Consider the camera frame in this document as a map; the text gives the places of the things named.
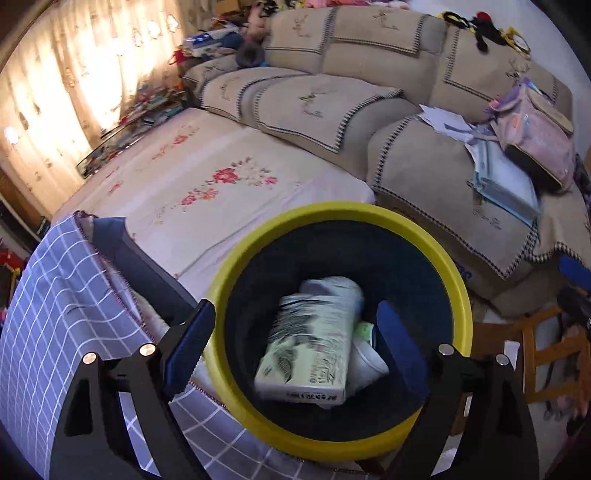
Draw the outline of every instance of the blue gripper pad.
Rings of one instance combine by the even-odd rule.
[[[196,316],[187,320],[185,324],[170,327],[160,342],[160,344],[166,343],[169,333],[171,334],[170,340],[176,340],[176,346],[163,366],[164,386],[162,391],[168,398],[184,391],[213,332],[216,318],[213,304],[202,300],[200,307],[195,311]]]
[[[387,300],[378,304],[376,323],[405,385],[425,400],[430,395],[427,361]]]

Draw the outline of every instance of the red object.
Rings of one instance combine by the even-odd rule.
[[[182,50],[175,50],[173,53],[173,56],[170,57],[170,60],[168,61],[169,65],[174,65],[175,63],[179,64],[179,63],[183,63],[184,61],[187,60],[188,57],[186,57],[183,53]]]
[[[488,13],[486,13],[486,12],[478,12],[476,14],[476,18],[478,20],[484,20],[486,22],[492,22],[491,16]]]
[[[0,267],[8,267],[10,271],[19,268],[20,270],[24,270],[25,268],[25,261],[16,256],[16,254],[7,249],[0,249]]]

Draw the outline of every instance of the yellow bucket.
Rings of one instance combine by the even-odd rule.
[[[234,247],[208,295],[216,326],[206,365],[232,415],[269,445],[318,461],[381,455],[402,445],[421,407],[392,367],[391,375],[331,410],[262,401],[252,387],[281,296],[296,292],[303,280],[330,275],[361,286],[363,320],[388,297],[429,345],[453,343],[470,354],[468,295],[441,245],[397,213],[329,202],[285,212]]]

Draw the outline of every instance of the beige sofa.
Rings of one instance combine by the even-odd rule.
[[[557,254],[591,265],[583,199],[543,195],[530,228],[467,185],[462,143],[415,116],[423,103],[486,120],[488,102],[528,76],[571,118],[568,88],[510,47],[438,18],[381,7],[283,11],[265,44],[268,67],[212,60],[184,79],[205,110],[285,139],[374,189],[379,205],[428,230],[474,293],[514,316],[551,300],[564,279]]]

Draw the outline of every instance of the blue plaid blanket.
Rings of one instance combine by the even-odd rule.
[[[93,351],[103,359],[120,358],[152,341],[129,285],[86,238],[81,218],[65,218],[43,238],[0,337],[0,421],[44,478],[61,405],[82,356]],[[139,464],[158,475],[131,396],[121,394],[121,403]],[[213,480],[367,478],[269,447],[191,385],[171,409]]]

